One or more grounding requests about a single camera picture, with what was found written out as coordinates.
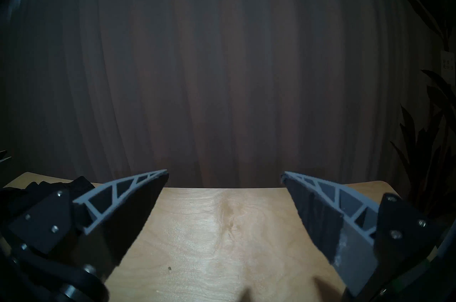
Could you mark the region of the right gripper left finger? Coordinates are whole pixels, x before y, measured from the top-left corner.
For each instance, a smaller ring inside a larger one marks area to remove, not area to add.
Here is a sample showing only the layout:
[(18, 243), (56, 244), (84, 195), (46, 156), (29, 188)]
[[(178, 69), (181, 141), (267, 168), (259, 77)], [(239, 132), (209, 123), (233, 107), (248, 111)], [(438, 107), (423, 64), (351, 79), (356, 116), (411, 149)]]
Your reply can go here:
[(167, 170), (95, 186), (31, 182), (7, 188), (7, 244), (47, 261), (94, 269), (104, 283), (137, 239), (169, 179)]

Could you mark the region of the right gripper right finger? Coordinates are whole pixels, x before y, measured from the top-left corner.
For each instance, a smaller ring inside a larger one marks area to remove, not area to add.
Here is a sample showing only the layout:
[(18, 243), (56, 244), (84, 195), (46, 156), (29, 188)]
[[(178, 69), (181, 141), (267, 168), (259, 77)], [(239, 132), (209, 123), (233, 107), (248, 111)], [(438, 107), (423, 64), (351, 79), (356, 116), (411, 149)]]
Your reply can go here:
[(346, 286), (343, 297), (393, 297), (391, 285), (426, 260), (441, 226), (394, 193), (380, 203), (334, 182), (283, 172), (312, 243)]

